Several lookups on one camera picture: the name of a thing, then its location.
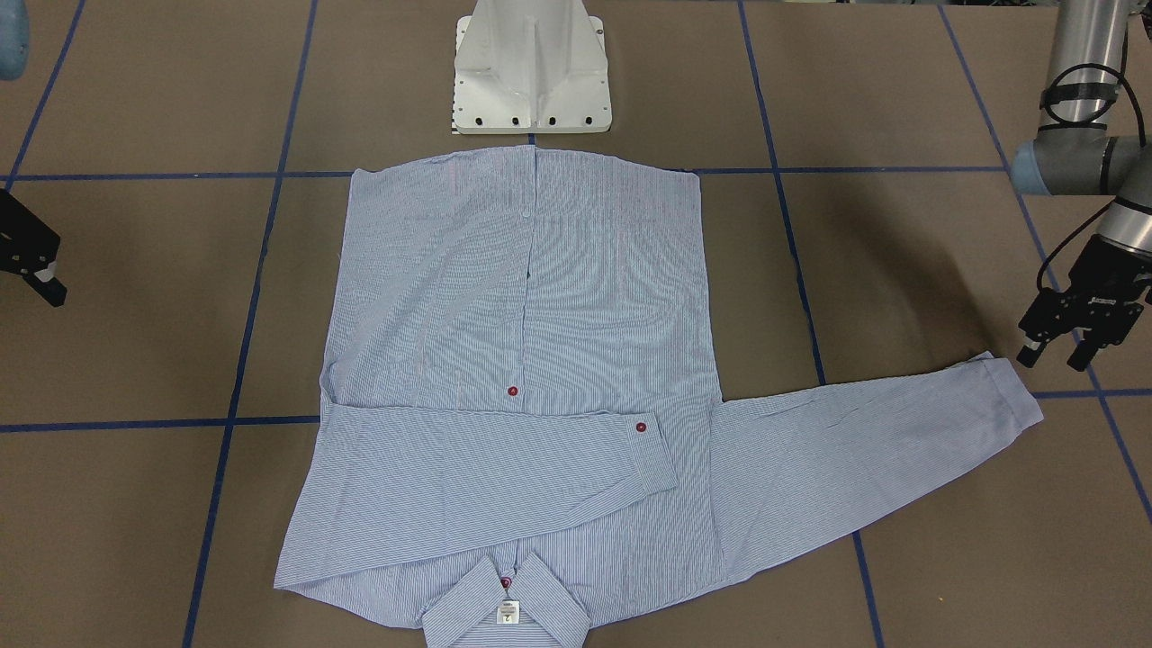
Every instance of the clothing tag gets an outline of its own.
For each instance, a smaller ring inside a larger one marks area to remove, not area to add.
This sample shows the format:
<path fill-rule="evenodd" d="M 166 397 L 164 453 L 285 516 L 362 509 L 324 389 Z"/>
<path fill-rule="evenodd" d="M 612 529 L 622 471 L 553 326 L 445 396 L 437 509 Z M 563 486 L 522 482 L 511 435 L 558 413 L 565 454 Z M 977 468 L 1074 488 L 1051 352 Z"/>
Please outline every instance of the clothing tag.
<path fill-rule="evenodd" d="M 520 601 L 505 601 L 500 603 L 500 608 L 497 610 L 497 624 L 518 624 L 520 623 Z"/>

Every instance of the gray object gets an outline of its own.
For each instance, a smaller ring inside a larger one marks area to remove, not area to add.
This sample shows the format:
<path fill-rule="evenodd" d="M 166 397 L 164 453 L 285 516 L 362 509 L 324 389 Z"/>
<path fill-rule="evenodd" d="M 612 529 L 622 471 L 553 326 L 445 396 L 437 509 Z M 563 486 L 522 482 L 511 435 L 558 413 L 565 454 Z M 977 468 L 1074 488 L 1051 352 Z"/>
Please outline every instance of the gray object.
<path fill-rule="evenodd" d="M 1032 367 L 1049 341 L 1081 339 L 1068 364 L 1083 371 L 1097 352 L 1124 341 L 1144 310 L 1152 284 L 1152 153 L 1143 116 L 1138 137 L 1109 137 L 1108 111 L 1123 88 L 1129 0 L 1067 0 L 1060 6 L 1048 84 L 1040 99 L 1040 127 L 1013 161 L 1013 184 L 1040 195 L 1116 197 L 1068 235 L 1045 259 L 1037 295 L 1020 327 L 1016 359 Z M 1068 272 L 1068 288 L 1045 286 L 1052 258 L 1104 217 Z"/>
<path fill-rule="evenodd" d="M 24 0 L 0 0 L 0 81 L 13 81 L 24 74 L 28 42 Z"/>

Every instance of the black cable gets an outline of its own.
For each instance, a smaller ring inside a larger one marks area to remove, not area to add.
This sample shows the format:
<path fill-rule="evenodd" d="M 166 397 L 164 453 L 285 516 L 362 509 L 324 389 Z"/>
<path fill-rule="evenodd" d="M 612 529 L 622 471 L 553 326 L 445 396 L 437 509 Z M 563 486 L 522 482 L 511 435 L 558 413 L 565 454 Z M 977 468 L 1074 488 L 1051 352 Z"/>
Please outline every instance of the black cable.
<path fill-rule="evenodd" d="M 1066 236 L 1063 241 L 1060 241 L 1060 244 L 1056 246 L 1055 249 L 1052 250 L 1052 254 L 1049 254 L 1044 259 L 1044 263 L 1040 264 L 1040 270 L 1036 273 L 1036 292 L 1039 293 L 1040 291 L 1044 289 L 1044 271 L 1047 270 L 1049 265 L 1052 265 L 1052 261 L 1056 258 L 1056 255 L 1060 254 L 1060 250 L 1064 249 L 1064 247 L 1068 243 L 1073 242 L 1073 239 L 1079 236 L 1081 232 L 1087 229 L 1089 225 L 1092 225 L 1093 223 L 1096 223 L 1098 218 L 1104 216 L 1104 212 L 1108 211 L 1108 206 L 1111 205 L 1112 205 L 1111 202 L 1104 205 L 1102 208 L 1100 208 L 1100 211 L 1093 213 L 1091 217 L 1089 217 L 1087 220 L 1082 223 L 1079 227 L 1073 229 L 1073 233 Z"/>
<path fill-rule="evenodd" d="M 1117 70 L 1115 68 L 1112 68 L 1112 67 L 1108 67 L 1108 66 L 1105 66 L 1105 65 L 1101 65 L 1101 63 L 1079 63 L 1079 65 L 1075 65 L 1075 66 L 1066 69 L 1064 71 L 1058 74 L 1056 77 L 1052 80 L 1052 83 L 1048 84 L 1048 89 L 1045 91 L 1045 93 L 1053 92 L 1060 85 L 1060 82 L 1064 80 L 1064 77 L 1067 77 L 1068 75 L 1070 75 L 1074 71 L 1079 71 L 1082 69 L 1100 70 L 1100 71 L 1102 71 L 1105 74 L 1109 74 L 1109 75 L 1116 77 L 1116 83 L 1119 83 L 1124 89 L 1124 92 L 1128 95 L 1128 100 L 1132 105 L 1132 113 L 1135 113 L 1135 115 L 1136 115 L 1136 131 L 1137 131 L 1137 137 L 1139 140 L 1140 148 L 1143 149 L 1144 146 L 1147 145 L 1147 134 L 1146 134 L 1145 128 L 1144 128 L 1144 111 L 1140 110 L 1140 103 L 1139 103 L 1139 100 L 1136 99 L 1136 91 L 1132 90 L 1132 84 L 1129 83 L 1128 78 L 1124 76 L 1123 69 L 1127 66 L 1128 66 L 1128 38 L 1124 38 L 1123 55 L 1122 55 L 1121 62 L 1120 62 L 1121 69 Z M 1055 113 L 1055 111 L 1053 110 L 1053 107 L 1055 106 L 1055 104 L 1048 104 L 1047 101 L 1045 101 L 1045 104 L 1044 104 L 1044 112 L 1047 113 L 1047 115 L 1051 116 L 1053 121 L 1055 121 L 1056 123 L 1060 123 L 1062 126 L 1083 126 L 1085 123 L 1091 123 L 1091 122 L 1100 119 L 1101 116 L 1104 116 L 1105 113 L 1107 113 L 1109 110 L 1112 110 L 1113 104 L 1114 104 L 1114 101 L 1105 101 L 1102 108 L 1100 108 L 1098 111 L 1094 111 L 1091 114 L 1084 116 L 1083 119 L 1078 119 L 1078 120 L 1064 119 L 1064 118 L 1058 115 Z"/>

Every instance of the blue striped shirt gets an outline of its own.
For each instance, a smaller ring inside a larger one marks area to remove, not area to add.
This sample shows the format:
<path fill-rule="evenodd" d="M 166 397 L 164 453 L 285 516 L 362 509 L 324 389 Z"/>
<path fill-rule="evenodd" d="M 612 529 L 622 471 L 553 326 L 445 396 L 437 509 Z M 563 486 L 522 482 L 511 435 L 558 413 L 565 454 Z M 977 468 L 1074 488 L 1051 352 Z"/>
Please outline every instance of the blue striped shirt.
<path fill-rule="evenodd" d="M 357 171 L 275 587 L 432 647 L 576 648 L 849 534 L 1041 419 L 987 354 L 722 402 L 699 197 L 691 174 L 535 146 Z"/>

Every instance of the blue tape line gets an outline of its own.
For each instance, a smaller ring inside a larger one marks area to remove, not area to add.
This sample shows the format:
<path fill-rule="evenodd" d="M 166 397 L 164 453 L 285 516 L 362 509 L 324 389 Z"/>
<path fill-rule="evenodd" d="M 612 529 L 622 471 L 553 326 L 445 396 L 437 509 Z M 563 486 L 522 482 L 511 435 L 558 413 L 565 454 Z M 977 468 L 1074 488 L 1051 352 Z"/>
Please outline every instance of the blue tape line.
<path fill-rule="evenodd" d="M 320 417 L 316 414 L 301 416 L 241 416 L 236 419 L 236 425 L 295 425 L 301 423 L 319 423 Z"/>
<path fill-rule="evenodd" d="M 1104 419 L 1108 422 L 1108 430 L 1112 431 L 1112 438 L 1116 442 L 1116 447 L 1120 449 L 1120 457 L 1124 460 L 1124 468 L 1128 469 L 1128 476 L 1132 480 L 1132 485 L 1136 487 L 1136 495 L 1140 498 L 1140 504 L 1144 506 L 1144 515 L 1149 519 L 1149 523 L 1152 523 L 1152 502 L 1149 500 L 1149 493 L 1144 490 L 1144 482 L 1140 480 L 1140 474 L 1136 470 L 1136 462 L 1132 461 L 1131 454 L 1128 453 L 1128 444 L 1124 443 L 1124 436 L 1120 434 L 1120 425 L 1116 424 L 1116 419 L 1112 415 L 1112 407 L 1108 406 L 1108 399 L 1104 395 L 1104 390 L 1100 389 L 1100 379 L 1091 367 L 1089 368 L 1087 377 L 1092 380 L 1092 386 L 1096 387 L 1100 409 L 1104 410 Z"/>
<path fill-rule="evenodd" d="M 764 140 L 768 145 L 768 160 L 772 163 L 772 178 L 776 183 L 776 196 L 780 199 L 780 216 L 785 224 L 785 235 L 788 240 L 788 251 L 793 257 L 793 265 L 796 268 L 796 288 L 799 292 L 799 302 L 804 308 L 808 318 L 808 336 L 812 345 L 812 361 L 816 364 L 816 377 L 821 385 L 827 384 L 824 374 L 824 361 L 820 359 L 820 342 L 816 338 L 816 322 L 812 318 L 812 307 L 808 301 L 808 289 L 804 287 L 804 272 L 801 269 L 799 250 L 796 248 L 796 235 L 793 232 L 791 216 L 788 211 L 788 198 L 785 196 L 783 179 L 780 176 L 780 164 L 776 161 L 775 141 L 772 138 L 772 126 L 768 122 L 768 108 L 764 101 L 764 91 L 760 89 L 760 73 L 756 66 L 756 53 L 752 51 L 752 37 L 748 31 L 748 15 L 744 13 L 744 2 L 736 2 L 740 10 L 740 27 L 744 32 L 744 48 L 748 51 L 748 65 L 752 73 L 752 84 L 756 88 L 756 101 L 760 108 L 760 122 L 764 126 Z"/>
<path fill-rule="evenodd" d="M 884 632 L 880 630 L 880 611 L 876 606 L 876 594 L 872 590 L 872 575 L 867 568 L 867 557 L 864 555 L 864 538 L 861 532 L 852 532 L 852 545 L 856 548 L 856 564 L 861 571 L 861 582 L 864 585 L 864 600 L 867 601 L 867 615 L 872 620 L 872 634 L 877 648 L 884 648 Z"/>
<path fill-rule="evenodd" d="M 992 119 L 988 115 L 987 107 L 984 105 L 984 99 L 980 97 L 980 91 L 976 86 L 976 80 L 972 77 L 972 70 L 968 67 L 968 60 L 964 58 L 964 51 L 960 46 L 960 40 L 956 38 L 956 32 L 952 29 L 952 23 L 948 21 L 948 14 L 945 12 L 942 6 L 937 7 L 937 12 L 940 14 L 940 20 L 943 21 L 943 27 L 948 31 L 948 38 L 952 39 L 952 46 L 956 51 L 956 58 L 960 60 L 960 66 L 964 70 L 964 76 L 968 78 L 968 85 L 972 90 L 972 96 L 976 98 L 976 104 L 980 107 L 980 114 L 984 115 L 984 123 L 988 128 L 988 135 L 992 136 L 992 143 L 995 144 L 996 153 L 1000 156 L 1000 163 L 1003 165 L 1005 173 L 1011 173 L 1011 166 L 1008 164 L 1008 157 L 1005 155 L 1003 146 L 1000 145 L 1000 136 L 996 135 L 996 129 L 992 125 Z M 1040 235 L 1036 229 L 1036 224 L 1032 221 L 1032 214 L 1028 211 L 1028 205 L 1024 204 L 1023 196 L 1013 188 L 1013 193 L 1016 195 L 1016 204 L 1020 205 L 1021 213 L 1024 216 L 1024 223 L 1028 225 L 1028 231 L 1032 235 L 1032 242 L 1036 246 L 1036 251 L 1040 256 L 1040 259 L 1047 258 L 1047 253 L 1044 249 L 1044 243 L 1040 241 Z M 1047 269 L 1048 281 L 1055 289 L 1060 289 L 1060 282 L 1056 280 L 1056 274 L 1049 265 Z M 1081 338 L 1078 334 L 1074 333 L 1074 339 L 1079 344 Z M 1108 429 L 1112 431 L 1112 437 L 1116 442 L 1116 447 L 1120 450 L 1120 455 L 1124 461 L 1124 467 L 1128 469 L 1128 476 L 1132 481 L 1132 487 L 1136 488 L 1136 495 L 1140 499 L 1140 504 L 1144 506 L 1144 513 L 1147 515 L 1149 522 L 1152 522 L 1152 504 L 1149 502 L 1147 491 L 1144 489 L 1144 482 L 1140 480 L 1139 473 L 1136 470 L 1136 465 L 1132 462 L 1131 455 L 1128 453 L 1128 444 L 1124 443 L 1124 437 L 1120 432 L 1120 427 L 1116 424 L 1116 420 L 1112 415 L 1112 408 L 1108 407 L 1108 399 L 1106 392 L 1104 391 L 1099 377 L 1096 375 L 1096 369 L 1091 366 L 1087 368 L 1087 377 L 1092 383 L 1092 389 L 1097 399 L 1100 401 L 1100 409 L 1104 412 L 1104 417 L 1108 422 Z"/>
<path fill-rule="evenodd" d="M 154 419 L 143 421 L 78 421 L 63 423 L 8 423 L 0 425 L 0 434 L 70 432 L 98 430 L 151 430 L 166 428 L 219 428 L 221 425 L 291 425 L 319 423 L 314 414 L 297 416 L 237 416 L 235 419 Z"/>
<path fill-rule="evenodd" d="M 0 434 L 68 432 L 89 430 L 141 430 L 162 428 L 217 428 L 227 419 L 159 419 L 154 421 L 86 421 L 76 423 L 12 423 L 0 425 Z"/>
<path fill-rule="evenodd" d="M 24 164 L 24 156 L 28 155 L 28 146 L 32 143 L 32 135 L 36 133 L 36 127 L 40 123 L 40 116 L 44 115 L 44 106 L 48 104 L 52 89 L 56 85 L 56 77 L 60 76 L 60 68 L 63 67 L 65 59 L 68 56 L 68 50 L 71 47 L 73 37 L 76 36 L 79 16 L 84 13 L 84 2 L 85 0 L 79 0 L 76 3 L 73 22 L 68 25 L 68 35 L 65 36 L 65 43 L 60 46 L 60 55 L 56 56 L 56 65 L 52 67 L 52 74 L 48 75 L 48 83 L 44 86 L 44 92 L 40 95 L 40 103 L 36 105 L 36 112 L 32 113 L 32 121 L 28 123 L 28 130 L 24 131 L 24 141 L 20 144 L 20 152 L 16 153 L 16 160 L 12 163 L 12 171 L 8 173 L 7 180 L 5 180 L 3 188 L 6 191 L 12 190 L 13 183 L 16 182 L 16 175 L 20 173 L 20 165 Z"/>
<path fill-rule="evenodd" d="M 668 168 L 666 171 L 682 171 L 685 173 L 695 173 L 696 175 L 752 175 L 763 173 L 775 173 L 775 169 L 768 166 L 764 167 L 704 167 L 704 168 Z"/>
<path fill-rule="evenodd" d="M 1129 389 L 1129 390 L 1101 390 L 1106 398 L 1152 395 L 1152 389 Z"/>
<path fill-rule="evenodd" d="M 286 171 L 282 178 L 351 178 L 354 171 Z"/>
<path fill-rule="evenodd" d="M 789 166 L 780 173 L 992 173 L 999 166 Z"/>
<path fill-rule="evenodd" d="M 752 73 L 752 84 L 756 88 L 756 100 L 760 108 L 760 122 L 764 126 L 764 140 L 768 146 L 768 160 L 772 164 L 772 178 L 776 184 L 776 196 L 780 199 L 780 216 L 783 219 L 785 233 L 788 239 L 788 251 L 791 253 L 793 263 L 796 266 L 796 287 L 799 292 L 801 306 L 804 307 L 804 315 L 808 317 L 808 331 L 812 345 L 812 362 L 816 366 L 816 375 L 821 385 L 827 384 L 824 374 L 824 362 L 820 360 L 820 344 L 816 336 L 816 323 L 812 318 L 812 308 L 808 301 L 808 291 L 804 287 L 804 272 L 802 269 L 799 251 L 796 248 L 796 238 L 793 233 L 791 217 L 788 211 L 788 198 L 785 195 L 783 178 L 780 174 L 780 161 L 776 158 L 775 142 L 772 137 L 772 125 L 768 121 L 768 108 L 764 100 L 764 90 L 760 88 L 760 73 L 756 66 L 756 53 L 752 48 L 752 36 L 748 29 L 748 14 L 744 10 L 744 1 L 736 2 L 740 12 L 740 27 L 744 33 L 744 48 L 748 51 L 748 65 Z M 869 574 L 867 557 L 864 553 L 864 542 L 859 532 L 852 532 L 852 544 L 856 547 L 856 560 L 861 573 L 861 583 L 864 587 L 864 598 L 867 602 L 869 618 L 872 620 L 872 635 L 877 648 L 884 648 L 884 631 L 880 627 L 880 613 L 876 606 L 876 595 L 872 590 L 872 578 Z"/>
<path fill-rule="evenodd" d="M 274 171 L 205 172 L 205 173 L 55 173 L 17 175 L 20 182 L 94 181 L 94 180 L 233 180 L 275 178 Z"/>
<path fill-rule="evenodd" d="M 236 383 L 232 391 L 232 401 L 228 405 L 228 417 L 235 419 L 240 408 L 240 393 L 244 384 L 244 369 L 248 363 L 248 353 L 252 341 L 252 330 L 256 326 L 256 310 L 260 301 L 260 278 L 264 273 L 264 261 L 268 256 L 268 240 L 272 238 L 272 227 L 275 225 L 276 208 L 280 203 L 280 189 L 283 187 L 285 168 L 288 166 L 288 149 L 291 146 L 291 131 L 296 122 L 296 108 L 300 105 L 300 93 L 304 86 L 304 73 L 308 69 L 308 53 L 312 44 L 312 28 L 316 24 L 316 9 L 318 0 L 312 0 L 308 12 L 308 27 L 304 30 L 304 44 L 300 53 L 300 66 L 296 70 L 296 85 L 293 88 L 291 104 L 288 108 L 288 121 L 285 125 L 283 143 L 280 148 L 280 164 L 276 166 L 276 181 L 272 188 L 272 201 L 268 205 L 268 216 L 264 226 L 264 240 L 260 242 L 260 256 L 256 263 L 256 277 L 252 281 L 252 296 L 248 307 L 248 322 L 244 324 L 244 338 L 240 346 L 240 359 L 236 362 Z M 220 493 L 223 490 L 223 479 L 228 468 L 228 453 L 232 449 L 232 436 L 235 425 L 229 424 L 223 430 L 220 439 L 220 457 L 217 461 L 215 481 L 212 484 L 212 498 L 209 502 L 207 520 L 204 525 L 204 540 L 200 543 L 200 557 L 196 565 L 196 579 L 192 583 L 192 596 L 188 605 L 188 620 L 184 624 L 183 648 L 191 648 L 192 636 L 196 632 L 196 617 L 199 613 L 200 596 L 204 592 L 204 577 L 207 573 L 209 555 L 212 550 L 212 535 L 215 532 L 217 513 L 220 508 Z"/>
<path fill-rule="evenodd" d="M 1032 392 L 1032 398 L 1037 400 L 1055 400 L 1061 398 L 1096 398 L 1096 397 L 1097 393 L 1092 390 Z"/>

